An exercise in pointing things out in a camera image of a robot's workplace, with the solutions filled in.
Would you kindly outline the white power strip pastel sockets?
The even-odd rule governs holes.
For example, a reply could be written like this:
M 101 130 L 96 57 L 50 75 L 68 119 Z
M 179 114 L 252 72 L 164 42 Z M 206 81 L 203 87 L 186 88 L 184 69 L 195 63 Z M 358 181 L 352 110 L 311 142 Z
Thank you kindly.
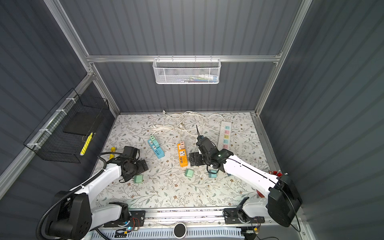
M 231 141 L 231 132 L 232 132 L 232 123 L 231 122 L 221 122 L 220 134 L 218 140 L 218 148 L 221 149 L 230 149 Z

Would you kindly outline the orange power strip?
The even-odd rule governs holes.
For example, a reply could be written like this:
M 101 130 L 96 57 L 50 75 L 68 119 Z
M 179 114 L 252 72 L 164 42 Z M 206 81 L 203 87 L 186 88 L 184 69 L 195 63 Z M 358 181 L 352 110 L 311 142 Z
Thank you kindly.
M 184 149 L 180 149 L 180 143 L 178 144 L 178 155 L 179 155 L 179 163 L 180 167 L 187 167 L 188 166 L 188 158 L 187 158 L 187 151 L 186 147 Z

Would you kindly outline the blue power strip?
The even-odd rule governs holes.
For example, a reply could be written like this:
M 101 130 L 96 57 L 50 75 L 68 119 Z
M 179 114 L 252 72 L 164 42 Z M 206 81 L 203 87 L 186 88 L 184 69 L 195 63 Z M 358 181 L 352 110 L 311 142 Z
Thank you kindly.
M 163 158 L 165 156 L 165 153 L 161 149 L 161 147 L 155 148 L 153 142 L 150 139 L 148 140 L 148 144 L 149 144 L 150 148 L 153 150 L 153 152 L 155 153 L 155 155 L 156 155 L 156 157 L 158 159 L 161 159 L 161 158 Z

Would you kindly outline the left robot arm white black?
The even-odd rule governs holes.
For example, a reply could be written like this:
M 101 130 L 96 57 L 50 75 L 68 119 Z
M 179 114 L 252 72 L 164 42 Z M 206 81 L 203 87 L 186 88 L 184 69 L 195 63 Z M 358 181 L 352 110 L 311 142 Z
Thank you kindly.
M 36 228 L 39 240 L 81 240 L 88 232 L 99 231 L 102 226 L 125 228 L 129 232 L 144 225 L 145 212 L 131 213 L 129 205 L 110 202 L 96 209 L 93 200 L 113 181 L 124 182 L 138 177 L 149 168 L 140 159 L 140 150 L 125 146 L 123 152 L 106 161 L 104 153 L 98 155 L 102 169 L 80 185 L 55 195 L 53 205 L 43 214 Z

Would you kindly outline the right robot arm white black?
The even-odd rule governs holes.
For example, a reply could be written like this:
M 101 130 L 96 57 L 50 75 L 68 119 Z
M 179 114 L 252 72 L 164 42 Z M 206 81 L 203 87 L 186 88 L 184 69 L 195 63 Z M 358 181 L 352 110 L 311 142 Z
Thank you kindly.
M 197 137 L 196 146 L 208 173 L 220 171 L 229 174 L 256 190 L 257 196 L 244 197 L 235 212 L 229 214 L 229 219 L 259 224 L 257 218 L 268 214 L 280 226 L 288 228 L 292 225 L 303 200 L 288 175 L 277 176 L 259 170 L 227 149 L 218 150 L 209 138 L 202 135 Z

